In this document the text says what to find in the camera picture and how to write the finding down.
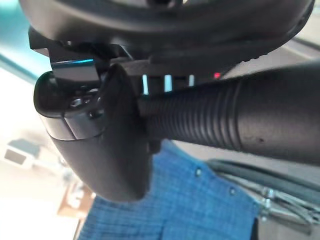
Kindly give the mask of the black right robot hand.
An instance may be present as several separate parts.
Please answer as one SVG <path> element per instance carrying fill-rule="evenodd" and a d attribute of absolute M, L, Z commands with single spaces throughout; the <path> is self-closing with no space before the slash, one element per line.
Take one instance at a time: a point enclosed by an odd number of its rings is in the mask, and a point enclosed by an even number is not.
<path fill-rule="evenodd" d="M 306 25 L 313 0 L 22 0 L 51 71 L 33 102 L 71 169 L 114 202 L 142 199 L 176 140 L 320 164 L 320 65 L 214 80 Z"/>

